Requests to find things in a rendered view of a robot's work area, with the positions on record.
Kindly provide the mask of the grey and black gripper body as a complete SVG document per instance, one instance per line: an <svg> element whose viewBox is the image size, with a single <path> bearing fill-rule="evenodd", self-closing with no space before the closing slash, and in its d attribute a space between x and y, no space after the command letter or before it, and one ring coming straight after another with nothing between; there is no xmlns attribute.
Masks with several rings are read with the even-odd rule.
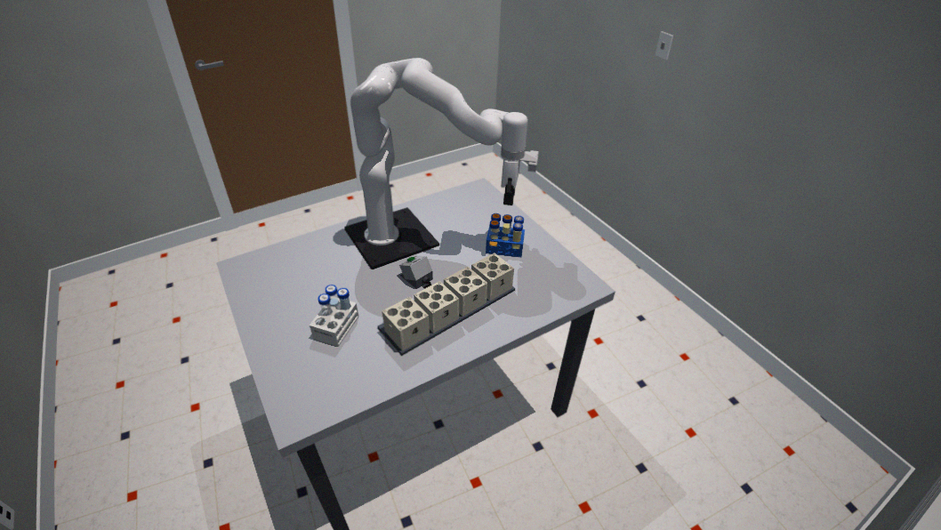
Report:
<svg viewBox="0 0 941 530"><path fill-rule="evenodd" d="M513 188L515 189L518 176L519 176L519 162L520 162L519 160L520 159L510 160L510 159L504 158L502 155L501 157L503 158L503 173L502 173L501 187L504 188L506 184L508 184L508 178L511 178L512 179L511 184Z"/></svg>

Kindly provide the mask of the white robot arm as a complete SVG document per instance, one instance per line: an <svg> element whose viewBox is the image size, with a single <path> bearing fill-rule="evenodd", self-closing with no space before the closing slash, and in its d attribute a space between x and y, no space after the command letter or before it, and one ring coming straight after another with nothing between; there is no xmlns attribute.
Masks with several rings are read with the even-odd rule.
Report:
<svg viewBox="0 0 941 530"><path fill-rule="evenodd" d="M430 62L421 58L381 64L351 95L357 145L366 156L359 178L366 200L366 241L372 245L391 244L399 235L394 226L390 190L390 171L395 159L391 129L378 110L394 89L404 86L406 92L443 113L457 129L481 144L494 145L502 136L501 155L527 161L528 171L536 172L538 151L525 152L524 114L486 109L478 115L456 87L431 73Z"/></svg>

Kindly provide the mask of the beige bucket adapter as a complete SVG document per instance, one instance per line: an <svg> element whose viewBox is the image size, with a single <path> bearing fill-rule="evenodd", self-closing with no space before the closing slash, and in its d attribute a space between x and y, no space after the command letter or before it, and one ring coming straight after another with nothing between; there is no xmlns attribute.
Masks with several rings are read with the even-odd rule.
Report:
<svg viewBox="0 0 941 530"><path fill-rule="evenodd" d="M430 336L429 315L412 298L381 312L384 331L402 351Z"/></svg>
<svg viewBox="0 0 941 530"><path fill-rule="evenodd" d="M514 268L495 253L471 264L471 269L487 282L490 301L512 288Z"/></svg>
<svg viewBox="0 0 941 530"><path fill-rule="evenodd" d="M487 282L469 267L444 278L444 285L459 298L462 317L487 303Z"/></svg>
<svg viewBox="0 0 941 530"><path fill-rule="evenodd" d="M441 282L416 293L414 301L429 315L433 333L459 319L459 298Z"/></svg>

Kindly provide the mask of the blue tube rack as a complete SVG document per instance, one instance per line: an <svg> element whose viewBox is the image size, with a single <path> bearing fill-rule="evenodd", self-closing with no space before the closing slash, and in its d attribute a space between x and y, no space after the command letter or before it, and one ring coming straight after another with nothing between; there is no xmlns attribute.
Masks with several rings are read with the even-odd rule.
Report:
<svg viewBox="0 0 941 530"><path fill-rule="evenodd" d="M498 232L498 238L497 238L497 239L491 239L491 238L490 238L490 228L488 229L488 232L487 232L486 253L491 253L491 254L492 254L492 253L495 253L495 254L498 254L498 255L506 255L506 256L513 256L513 257L521 257L521 256L522 256L522 248L523 248L523 241L524 241L525 230L522 229L521 241L520 241L520 242L514 242L514 241L512 240L512 237L513 237L513 228L511 228L510 234L504 234L504 232L503 232L503 227L500 227L499 230L500 230L500 231ZM502 240L502 237L508 237L510 240L508 240L508 241ZM489 241L491 241L491 242L497 242L497 246L491 246L491 245L489 245ZM512 244L514 244L514 245L520 245L520 248L511 248L511 247L512 247Z"/></svg>

